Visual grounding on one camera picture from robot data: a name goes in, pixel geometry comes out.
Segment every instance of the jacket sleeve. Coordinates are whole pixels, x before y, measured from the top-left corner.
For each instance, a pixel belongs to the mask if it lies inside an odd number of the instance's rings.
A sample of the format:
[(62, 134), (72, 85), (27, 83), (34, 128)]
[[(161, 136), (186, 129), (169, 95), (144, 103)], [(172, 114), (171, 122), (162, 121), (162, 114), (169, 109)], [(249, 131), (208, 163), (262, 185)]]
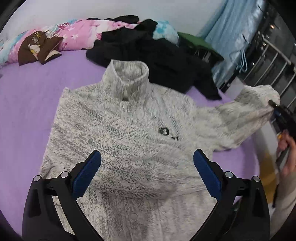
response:
[(217, 107), (198, 107), (194, 115), (198, 135), (214, 150), (238, 147), (246, 138), (269, 121), (279, 94), (270, 85), (244, 86), (232, 102)]

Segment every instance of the curtain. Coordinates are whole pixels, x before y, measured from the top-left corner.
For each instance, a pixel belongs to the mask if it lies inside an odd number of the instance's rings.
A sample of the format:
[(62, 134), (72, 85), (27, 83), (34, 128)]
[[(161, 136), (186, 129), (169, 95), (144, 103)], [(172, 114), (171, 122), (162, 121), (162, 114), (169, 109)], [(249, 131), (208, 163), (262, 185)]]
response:
[(224, 57), (224, 61), (212, 69), (218, 87), (240, 65), (248, 42), (258, 29), (265, 6), (264, 0), (225, 0), (214, 17), (197, 34)]

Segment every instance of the white wall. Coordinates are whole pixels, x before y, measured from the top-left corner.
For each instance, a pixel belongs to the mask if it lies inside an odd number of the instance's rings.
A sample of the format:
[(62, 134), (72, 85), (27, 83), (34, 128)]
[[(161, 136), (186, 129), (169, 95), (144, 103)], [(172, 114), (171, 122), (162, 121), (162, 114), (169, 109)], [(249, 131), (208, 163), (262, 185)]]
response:
[(140, 20), (168, 20), (177, 31), (197, 34), (222, 0), (27, 0), (10, 18), (0, 40), (31, 28), (70, 19), (115, 18), (138, 15)]

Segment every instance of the bed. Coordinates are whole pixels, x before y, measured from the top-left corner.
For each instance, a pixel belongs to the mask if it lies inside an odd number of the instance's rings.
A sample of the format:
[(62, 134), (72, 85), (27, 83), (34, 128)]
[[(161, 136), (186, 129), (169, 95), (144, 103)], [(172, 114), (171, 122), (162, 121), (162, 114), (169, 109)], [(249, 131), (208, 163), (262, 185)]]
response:
[[(19, 234), (32, 178), (38, 174), (59, 97), (65, 87), (75, 89), (99, 82), (105, 68), (85, 57), (85, 50), (63, 51), (45, 65), (9, 64), (0, 70), (0, 210)], [(199, 106), (231, 101), (208, 101), (192, 87), (188, 93)], [(237, 177), (259, 175), (252, 138), (233, 150), (215, 152), (213, 161)]]

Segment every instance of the high collar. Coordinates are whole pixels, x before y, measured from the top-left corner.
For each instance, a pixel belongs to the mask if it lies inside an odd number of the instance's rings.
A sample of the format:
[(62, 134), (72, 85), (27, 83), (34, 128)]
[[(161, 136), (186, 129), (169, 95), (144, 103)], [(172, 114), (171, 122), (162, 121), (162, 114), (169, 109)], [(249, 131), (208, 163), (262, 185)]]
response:
[(101, 83), (112, 98), (122, 101), (126, 90), (128, 101), (138, 101), (149, 93), (148, 76), (148, 66), (143, 62), (111, 60)]

